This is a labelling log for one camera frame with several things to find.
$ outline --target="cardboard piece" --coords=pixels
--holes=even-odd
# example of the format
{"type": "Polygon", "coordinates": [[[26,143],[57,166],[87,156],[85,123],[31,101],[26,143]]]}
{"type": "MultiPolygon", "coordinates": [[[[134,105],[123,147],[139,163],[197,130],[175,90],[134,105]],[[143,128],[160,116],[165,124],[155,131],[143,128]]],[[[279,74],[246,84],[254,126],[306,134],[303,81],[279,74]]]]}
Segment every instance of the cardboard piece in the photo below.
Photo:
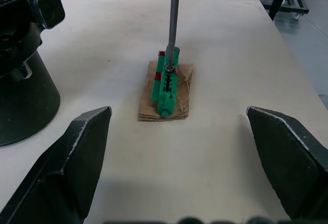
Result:
{"type": "Polygon", "coordinates": [[[142,91],[139,121],[167,121],[167,120],[180,120],[186,119],[189,115],[189,96],[191,77],[193,73],[193,64],[179,63],[178,68],[178,86],[177,86],[177,99],[175,102],[175,109],[171,116],[161,117],[157,114],[157,103],[151,99],[153,88],[153,81],[155,77],[157,61],[149,61],[148,73],[146,84],[142,91]]]}

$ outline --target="green toy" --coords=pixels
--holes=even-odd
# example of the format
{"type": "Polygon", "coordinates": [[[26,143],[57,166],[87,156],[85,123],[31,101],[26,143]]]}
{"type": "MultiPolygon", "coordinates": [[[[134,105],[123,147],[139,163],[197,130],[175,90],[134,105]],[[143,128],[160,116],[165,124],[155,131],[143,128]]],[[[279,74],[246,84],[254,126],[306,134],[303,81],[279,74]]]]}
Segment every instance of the green toy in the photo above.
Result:
{"type": "Polygon", "coordinates": [[[152,100],[157,102],[157,112],[163,117],[173,114],[180,49],[175,47],[179,0],[171,0],[169,45],[158,54],[158,63],[152,90],[152,100]]]}

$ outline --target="concrete floor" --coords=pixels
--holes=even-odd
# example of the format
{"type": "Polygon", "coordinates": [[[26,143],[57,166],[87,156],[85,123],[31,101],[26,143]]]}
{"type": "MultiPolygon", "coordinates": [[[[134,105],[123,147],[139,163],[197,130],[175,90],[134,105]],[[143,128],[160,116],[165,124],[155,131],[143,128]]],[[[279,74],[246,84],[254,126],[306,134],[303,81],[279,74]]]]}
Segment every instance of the concrete floor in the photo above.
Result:
{"type": "Polygon", "coordinates": [[[275,25],[328,108],[328,0],[305,0],[309,14],[279,12],[275,25]]]}

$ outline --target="white table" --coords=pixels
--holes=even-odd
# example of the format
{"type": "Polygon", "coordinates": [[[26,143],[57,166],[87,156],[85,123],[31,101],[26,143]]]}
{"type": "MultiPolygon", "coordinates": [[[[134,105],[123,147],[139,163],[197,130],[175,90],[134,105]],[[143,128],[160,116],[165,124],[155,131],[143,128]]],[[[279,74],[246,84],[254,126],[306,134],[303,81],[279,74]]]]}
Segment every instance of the white table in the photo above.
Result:
{"type": "Polygon", "coordinates": [[[137,121],[149,60],[168,42],[170,0],[62,0],[39,48],[60,94],[55,119],[0,148],[0,209],[81,113],[111,106],[106,155],[85,223],[187,215],[287,218],[261,167],[248,105],[293,116],[325,146],[328,112],[259,0],[180,0],[180,61],[193,63],[190,116],[137,121]]]}

